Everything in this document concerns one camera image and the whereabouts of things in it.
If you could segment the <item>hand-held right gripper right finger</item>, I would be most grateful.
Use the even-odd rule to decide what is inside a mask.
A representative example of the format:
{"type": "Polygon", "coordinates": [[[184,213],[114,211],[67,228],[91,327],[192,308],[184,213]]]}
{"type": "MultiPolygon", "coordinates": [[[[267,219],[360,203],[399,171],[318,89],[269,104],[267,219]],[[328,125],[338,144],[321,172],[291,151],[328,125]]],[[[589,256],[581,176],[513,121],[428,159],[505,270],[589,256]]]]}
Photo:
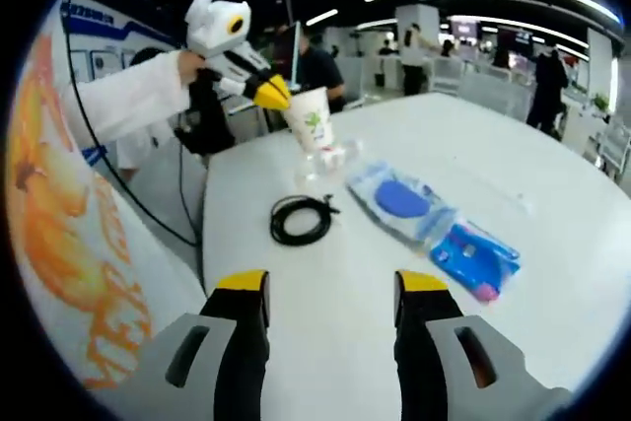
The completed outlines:
{"type": "Polygon", "coordinates": [[[394,277],[394,360],[404,420],[556,420],[570,404],[526,369],[524,353],[480,316],[462,313],[440,279],[394,277]]]}

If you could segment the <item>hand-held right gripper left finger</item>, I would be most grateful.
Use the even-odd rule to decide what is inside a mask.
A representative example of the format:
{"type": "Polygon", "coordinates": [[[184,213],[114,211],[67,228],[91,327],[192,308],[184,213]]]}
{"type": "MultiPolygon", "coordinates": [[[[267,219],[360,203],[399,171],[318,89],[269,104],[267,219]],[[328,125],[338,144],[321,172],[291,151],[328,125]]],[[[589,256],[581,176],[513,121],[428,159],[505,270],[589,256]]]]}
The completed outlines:
{"type": "Polygon", "coordinates": [[[141,351],[125,382],[128,420],[258,420],[269,359],[269,273],[221,279],[141,351]]]}

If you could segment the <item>person's left hand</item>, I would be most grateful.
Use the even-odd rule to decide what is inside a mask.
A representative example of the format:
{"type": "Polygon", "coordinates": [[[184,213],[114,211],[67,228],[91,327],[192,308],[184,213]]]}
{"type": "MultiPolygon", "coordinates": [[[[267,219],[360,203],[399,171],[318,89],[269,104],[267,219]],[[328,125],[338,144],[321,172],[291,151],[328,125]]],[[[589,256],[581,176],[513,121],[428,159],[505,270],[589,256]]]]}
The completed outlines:
{"type": "Polygon", "coordinates": [[[198,72],[206,67],[205,59],[189,50],[181,50],[177,56],[177,71],[183,86],[197,80],[198,72]]]}

